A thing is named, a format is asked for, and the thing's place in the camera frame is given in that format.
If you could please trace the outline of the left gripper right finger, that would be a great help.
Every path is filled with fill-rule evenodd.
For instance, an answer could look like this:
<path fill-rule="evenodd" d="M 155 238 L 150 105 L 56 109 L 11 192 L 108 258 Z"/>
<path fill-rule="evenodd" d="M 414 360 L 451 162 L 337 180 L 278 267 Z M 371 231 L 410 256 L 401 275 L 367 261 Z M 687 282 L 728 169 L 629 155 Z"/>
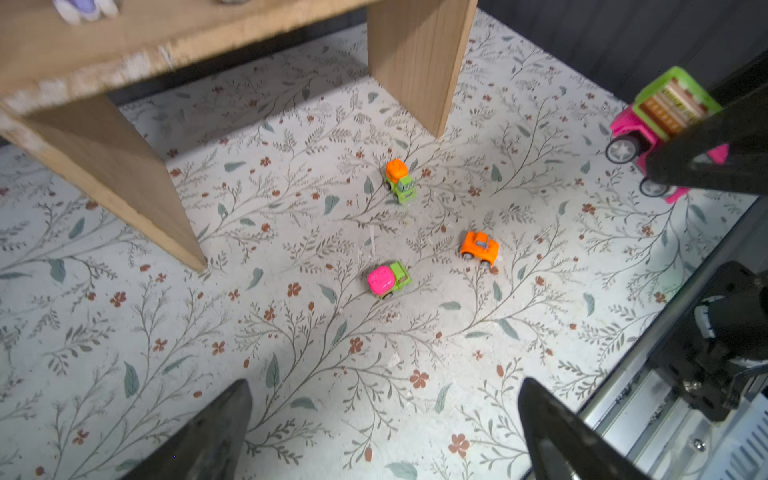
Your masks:
<path fill-rule="evenodd" d="M 518 410 L 537 479 L 648 478 L 536 379 L 524 379 Z"/>

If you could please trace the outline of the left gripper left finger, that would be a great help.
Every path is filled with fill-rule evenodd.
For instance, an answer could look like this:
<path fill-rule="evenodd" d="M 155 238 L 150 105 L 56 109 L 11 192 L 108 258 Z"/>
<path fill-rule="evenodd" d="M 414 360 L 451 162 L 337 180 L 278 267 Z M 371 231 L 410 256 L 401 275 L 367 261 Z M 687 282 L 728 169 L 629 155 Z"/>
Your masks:
<path fill-rule="evenodd" d="M 125 477 L 234 478 L 252 405 L 248 381 L 236 380 Z"/>

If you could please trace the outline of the pink green toy bus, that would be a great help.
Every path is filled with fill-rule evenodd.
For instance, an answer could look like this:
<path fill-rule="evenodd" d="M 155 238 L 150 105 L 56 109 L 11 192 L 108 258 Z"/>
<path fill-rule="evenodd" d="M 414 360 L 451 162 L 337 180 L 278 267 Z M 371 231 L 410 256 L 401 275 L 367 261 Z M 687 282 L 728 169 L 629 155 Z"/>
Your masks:
<path fill-rule="evenodd" d="M 605 149 L 613 164 L 635 164 L 647 172 L 647 159 L 688 127 L 722 111 L 683 68 L 673 66 L 644 87 L 610 125 Z"/>

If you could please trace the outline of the orange toy car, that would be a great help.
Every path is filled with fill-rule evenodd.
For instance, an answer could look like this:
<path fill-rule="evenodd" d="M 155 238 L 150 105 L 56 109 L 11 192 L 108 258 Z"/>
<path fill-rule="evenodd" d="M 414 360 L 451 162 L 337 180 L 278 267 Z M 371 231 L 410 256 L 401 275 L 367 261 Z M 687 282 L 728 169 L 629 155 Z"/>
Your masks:
<path fill-rule="evenodd" d="M 463 258 L 478 259 L 494 266 L 499 255 L 499 243 L 483 231 L 468 231 L 460 247 Z"/>

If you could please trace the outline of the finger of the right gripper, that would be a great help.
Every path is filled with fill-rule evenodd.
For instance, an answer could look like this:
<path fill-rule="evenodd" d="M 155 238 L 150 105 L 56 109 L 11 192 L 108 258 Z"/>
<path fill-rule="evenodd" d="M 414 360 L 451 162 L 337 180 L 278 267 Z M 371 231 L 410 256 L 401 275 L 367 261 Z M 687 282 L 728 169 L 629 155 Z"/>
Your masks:
<path fill-rule="evenodd" d="M 686 129 L 646 160 L 650 180 L 668 186 L 767 193 L 767 86 Z"/>

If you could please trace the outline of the light purple toy figure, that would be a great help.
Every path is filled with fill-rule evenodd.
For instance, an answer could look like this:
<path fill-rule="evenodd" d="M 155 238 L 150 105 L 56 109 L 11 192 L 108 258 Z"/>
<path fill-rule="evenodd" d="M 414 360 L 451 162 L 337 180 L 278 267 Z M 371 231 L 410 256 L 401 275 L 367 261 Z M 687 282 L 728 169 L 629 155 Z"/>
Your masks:
<path fill-rule="evenodd" d="M 52 3 L 61 18 L 70 25 L 116 18 L 120 13 L 120 2 L 116 0 L 53 0 Z"/>

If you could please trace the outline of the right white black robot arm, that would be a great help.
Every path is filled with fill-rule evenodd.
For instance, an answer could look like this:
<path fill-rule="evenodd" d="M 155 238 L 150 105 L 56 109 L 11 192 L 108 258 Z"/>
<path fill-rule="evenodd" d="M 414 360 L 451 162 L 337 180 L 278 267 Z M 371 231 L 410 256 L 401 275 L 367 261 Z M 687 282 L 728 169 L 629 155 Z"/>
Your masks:
<path fill-rule="evenodd" d="M 767 197 L 767 87 L 695 125 L 648 160 L 658 183 Z M 728 260 L 688 300 L 651 365 L 693 408 L 722 421 L 767 372 L 767 272 Z"/>

